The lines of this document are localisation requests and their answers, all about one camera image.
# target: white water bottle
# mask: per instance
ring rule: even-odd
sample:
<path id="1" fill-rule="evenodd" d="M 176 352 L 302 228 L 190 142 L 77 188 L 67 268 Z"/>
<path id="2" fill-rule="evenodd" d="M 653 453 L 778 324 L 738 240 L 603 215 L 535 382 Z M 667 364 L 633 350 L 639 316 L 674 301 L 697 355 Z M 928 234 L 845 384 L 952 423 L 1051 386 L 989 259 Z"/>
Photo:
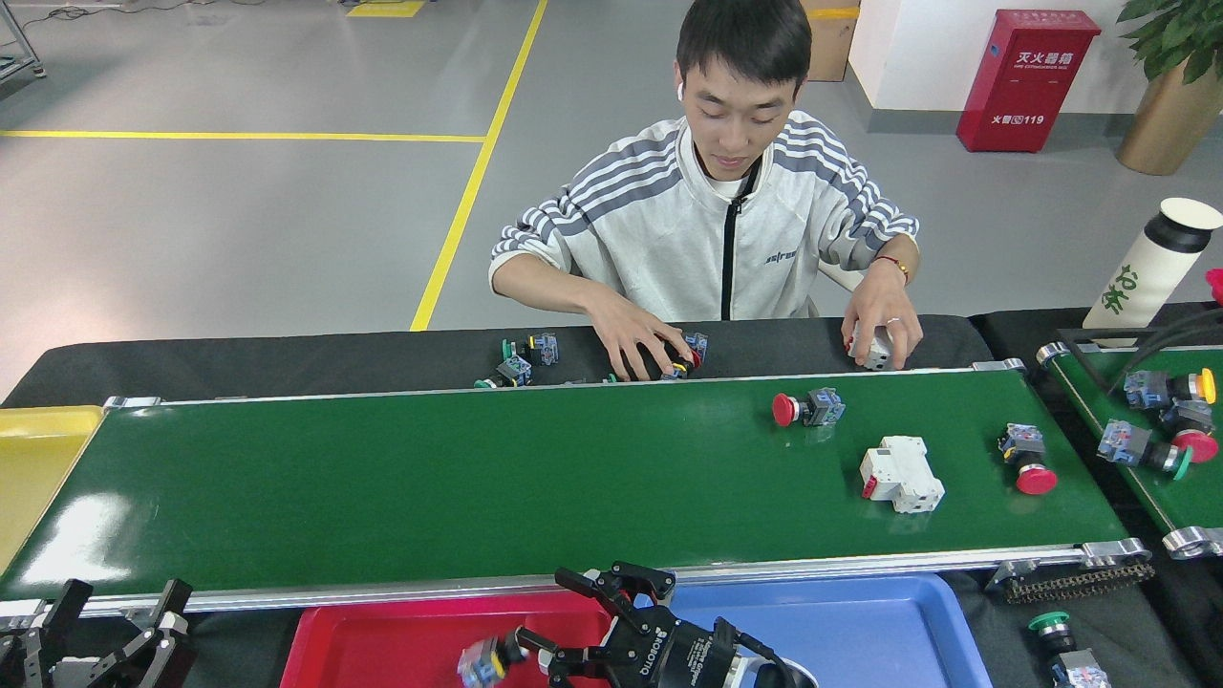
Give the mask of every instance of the white water bottle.
<path id="1" fill-rule="evenodd" d="M 1223 213 L 1191 198 L 1164 198 L 1159 214 L 1142 227 L 1121 263 L 1082 320 L 1086 329 L 1136 328 L 1151 319 L 1194 266 L 1211 232 L 1223 226 Z M 1096 340 L 1107 347 L 1129 347 L 1134 339 Z"/>

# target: robotiq logo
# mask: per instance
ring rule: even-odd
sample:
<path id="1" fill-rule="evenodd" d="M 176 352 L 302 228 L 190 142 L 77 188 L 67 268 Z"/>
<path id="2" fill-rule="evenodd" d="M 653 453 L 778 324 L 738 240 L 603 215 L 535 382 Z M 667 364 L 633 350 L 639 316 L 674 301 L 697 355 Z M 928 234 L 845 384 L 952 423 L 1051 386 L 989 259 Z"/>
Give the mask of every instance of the robotiq logo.
<path id="1" fill-rule="evenodd" d="M 663 640 L 667 639 L 667 632 L 659 627 L 654 627 L 654 643 L 649 646 L 649 651 L 646 653 L 646 664 L 641 665 L 642 676 L 649 676 L 649 672 L 654 671 L 654 662 L 658 660 L 658 651 L 663 648 Z"/>
<path id="2" fill-rule="evenodd" d="M 777 253 L 769 255 L 768 259 L 764 260 L 764 264 L 767 265 L 769 263 L 780 263 L 781 260 L 789 260 L 790 258 L 794 257 L 795 253 L 797 253 L 797 251 L 778 251 Z"/>

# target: gray floor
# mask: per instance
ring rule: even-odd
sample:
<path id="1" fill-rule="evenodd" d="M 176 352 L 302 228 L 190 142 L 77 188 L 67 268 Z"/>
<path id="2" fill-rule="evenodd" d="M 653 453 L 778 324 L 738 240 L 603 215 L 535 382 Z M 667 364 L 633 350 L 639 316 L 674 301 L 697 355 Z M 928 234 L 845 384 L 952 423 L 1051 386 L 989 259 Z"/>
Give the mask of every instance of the gray floor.
<path id="1" fill-rule="evenodd" d="M 684 6 L 548 5 L 430 328 L 582 321 L 489 293 L 488 249 L 610 141 L 679 114 Z M 323 0 L 219 1 L 35 23 L 49 76 L 0 84 L 0 130 L 483 136 L 536 7 L 442 0 L 412 20 L 355 20 Z M 1090 304 L 1161 198 L 1223 207 L 1219 139 L 1153 177 L 1104 137 L 1054 136 L 1030 155 L 867 133 L 851 93 L 812 83 L 801 104 L 922 218 L 918 312 Z M 407 329 L 478 152 L 0 137 L 0 397 L 62 343 Z M 1175 297 L 1207 297 L 1201 275 L 1219 264 L 1223 241 Z M 826 282 L 817 301 L 838 314 L 845 293 Z"/>

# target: white wall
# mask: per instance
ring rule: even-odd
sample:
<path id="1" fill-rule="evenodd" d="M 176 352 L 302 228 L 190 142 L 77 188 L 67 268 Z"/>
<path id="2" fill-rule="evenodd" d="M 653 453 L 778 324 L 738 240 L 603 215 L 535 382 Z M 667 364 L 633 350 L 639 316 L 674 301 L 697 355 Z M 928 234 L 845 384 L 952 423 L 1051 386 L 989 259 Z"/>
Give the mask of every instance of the white wall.
<path id="1" fill-rule="evenodd" d="M 1132 112 L 1146 77 L 1120 38 L 1124 0 L 862 0 L 849 61 L 878 110 L 961 110 L 993 28 L 994 10 L 1082 10 L 1102 29 L 1063 112 Z"/>

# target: blue tray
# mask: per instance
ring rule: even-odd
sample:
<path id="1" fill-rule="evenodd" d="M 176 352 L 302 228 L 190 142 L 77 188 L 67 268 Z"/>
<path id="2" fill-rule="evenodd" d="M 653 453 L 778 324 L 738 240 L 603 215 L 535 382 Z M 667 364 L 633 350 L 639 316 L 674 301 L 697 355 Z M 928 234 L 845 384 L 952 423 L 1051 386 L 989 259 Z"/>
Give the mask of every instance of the blue tray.
<path id="1" fill-rule="evenodd" d="M 671 611 L 722 616 L 807 667 L 819 688 L 991 688 L 964 612 L 933 574 L 769 583 L 682 580 Z"/>

